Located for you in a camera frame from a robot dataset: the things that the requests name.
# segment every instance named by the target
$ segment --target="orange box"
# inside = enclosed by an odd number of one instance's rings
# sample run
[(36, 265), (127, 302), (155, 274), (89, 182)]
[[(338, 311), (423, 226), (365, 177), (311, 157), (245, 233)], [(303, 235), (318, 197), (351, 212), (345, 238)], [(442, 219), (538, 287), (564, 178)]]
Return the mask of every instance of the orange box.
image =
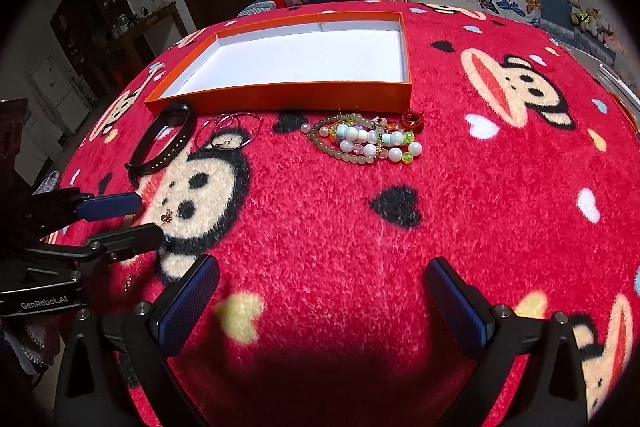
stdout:
[(241, 110), (409, 108), (406, 33), (398, 12), (333, 12), (228, 26), (199, 43), (145, 100), (157, 116)]

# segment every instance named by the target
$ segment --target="stuffed toy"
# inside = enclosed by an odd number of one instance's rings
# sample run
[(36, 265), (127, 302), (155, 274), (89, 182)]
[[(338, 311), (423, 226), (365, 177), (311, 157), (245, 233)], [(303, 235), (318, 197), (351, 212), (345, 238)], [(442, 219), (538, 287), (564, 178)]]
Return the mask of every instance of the stuffed toy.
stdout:
[(589, 22), (587, 30), (596, 37), (600, 42), (605, 41), (605, 35), (613, 35), (613, 30), (609, 22), (600, 14), (600, 10), (596, 8), (587, 8)]
[(582, 6), (580, 5), (580, 0), (567, 0), (567, 2), (571, 5), (571, 24), (574, 26), (580, 25), (579, 15), (583, 13)]
[(576, 19), (578, 21), (577, 26), (580, 26), (580, 31), (581, 32), (589, 31), (592, 19), (591, 19), (590, 15), (587, 12), (585, 12), (585, 11), (584, 12), (578, 12), (576, 14)]
[(604, 42), (604, 47), (606, 49), (611, 50), (615, 54), (619, 54), (624, 51), (624, 46), (622, 45), (622, 42), (618, 40), (615, 33), (604, 32), (600, 35), (602, 36), (602, 42)]

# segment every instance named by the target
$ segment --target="metal screw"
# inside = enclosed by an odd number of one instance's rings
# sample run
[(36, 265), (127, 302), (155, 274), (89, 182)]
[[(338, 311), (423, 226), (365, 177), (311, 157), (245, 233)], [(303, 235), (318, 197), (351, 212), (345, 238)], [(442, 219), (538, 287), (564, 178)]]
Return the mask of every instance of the metal screw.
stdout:
[(509, 308), (506, 304), (498, 304), (494, 307), (494, 310), (498, 317), (504, 319), (511, 315), (511, 308)]
[(151, 303), (147, 301), (139, 302), (133, 308), (133, 312), (136, 315), (146, 315), (149, 311), (151, 311)]
[(556, 312), (554, 314), (554, 318), (560, 324), (567, 324), (567, 322), (569, 322), (569, 317), (567, 317), (566, 314), (563, 312)]

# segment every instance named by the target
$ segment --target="blue gripper pad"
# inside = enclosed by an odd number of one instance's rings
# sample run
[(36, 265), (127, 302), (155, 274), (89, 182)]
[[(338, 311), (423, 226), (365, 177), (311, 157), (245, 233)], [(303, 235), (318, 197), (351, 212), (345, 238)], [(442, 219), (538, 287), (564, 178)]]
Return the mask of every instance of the blue gripper pad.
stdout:
[(488, 303), (477, 293), (482, 308), (472, 302), (470, 289), (444, 257), (429, 261), (425, 270), (427, 288), (449, 330), (466, 357), (479, 360), (494, 333)]
[(135, 192), (126, 192), (85, 200), (76, 207), (76, 215), (79, 219), (86, 221), (100, 221), (136, 214), (140, 208), (142, 208), (142, 198)]
[(219, 281), (218, 260), (202, 254), (178, 282), (167, 286), (156, 299), (150, 328), (163, 356), (180, 353)]

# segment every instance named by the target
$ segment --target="beaded bracelet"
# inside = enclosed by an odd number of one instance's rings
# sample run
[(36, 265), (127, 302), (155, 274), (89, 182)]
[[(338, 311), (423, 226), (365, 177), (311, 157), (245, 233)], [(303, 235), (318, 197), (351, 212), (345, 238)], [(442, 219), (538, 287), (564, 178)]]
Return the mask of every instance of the beaded bracelet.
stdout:
[[(385, 158), (409, 164), (422, 153), (422, 145), (415, 141), (413, 131), (402, 130), (400, 124), (389, 124), (386, 118), (369, 120), (357, 113), (339, 114), (323, 118), (314, 126), (305, 123), (300, 130), (325, 154), (353, 164), (370, 164)], [(321, 140), (327, 137), (331, 143), (339, 142), (340, 149)]]

